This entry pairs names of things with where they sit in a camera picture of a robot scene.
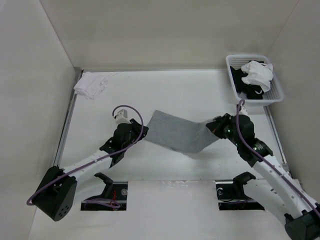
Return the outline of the grey tank top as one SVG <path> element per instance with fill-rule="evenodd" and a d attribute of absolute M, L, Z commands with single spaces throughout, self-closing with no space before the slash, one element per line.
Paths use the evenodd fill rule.
<path fill-rule="evenodd" d="M 144 139 L 183 154 L 197 154 L 219 140 L 207 128 L 208 123 L 208 120 L 193 122 L 155 110 Z"/>

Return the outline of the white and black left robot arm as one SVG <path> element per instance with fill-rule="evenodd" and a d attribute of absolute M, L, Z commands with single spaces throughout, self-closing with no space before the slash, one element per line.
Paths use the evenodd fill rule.
<path fill-rule="evenodd" d="M 119 123 L 113 136 L 89 158 L 72 165 L 68 169 L 53 166 L 47 170 L 34 196 L 28 203 L 35 205 L 55 222 L 61 220 L 71 209 L 77 186 L 90 177 L 107 177 L 98 170 L 111 159 L 110 167 L 121 161 L 128 148 L 142 140 L 148 133 L 147 126 L 133 118 L 127 123 Z"/>

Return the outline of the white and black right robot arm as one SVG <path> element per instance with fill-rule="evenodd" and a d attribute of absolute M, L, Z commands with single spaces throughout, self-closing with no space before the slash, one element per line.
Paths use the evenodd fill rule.
<path fill-rule="evenodd" d="M 255 136 L 255 127 L 247 115 L 226 113 L 206 124 L 219 139 L 236 146 L 239 156 L 259 173 L 264 182 L 244 172 L 233 178 L 232 192 L 248 197 L 271 213 L 292 240 L 320 238 L 320 204 L 303 191 L 277 161 L 272 150 Z"/>

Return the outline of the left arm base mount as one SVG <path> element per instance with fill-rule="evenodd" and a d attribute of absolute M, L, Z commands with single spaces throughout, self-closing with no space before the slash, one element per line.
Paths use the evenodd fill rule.
<path fill-rule="evenodd" d="M 99 172 L 94 175 L 94 180 L 102 184 L 103 189 L 97 194 L 92 194 L 81 202 L 81 211 L 126 211 L 128 188 L 127 181 L 113 181 L 107 175 Z"/>

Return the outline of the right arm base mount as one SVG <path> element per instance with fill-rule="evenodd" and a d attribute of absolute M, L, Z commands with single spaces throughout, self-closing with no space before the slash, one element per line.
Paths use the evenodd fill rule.
<path fill-rule="evenodd" d="M 245 195 L 244 185 L 256 177 L 244 172 L 232 180 L 216 181 L 216 196 L 220 211 L 264 211 L 265 208 L 257 201 Z"/>

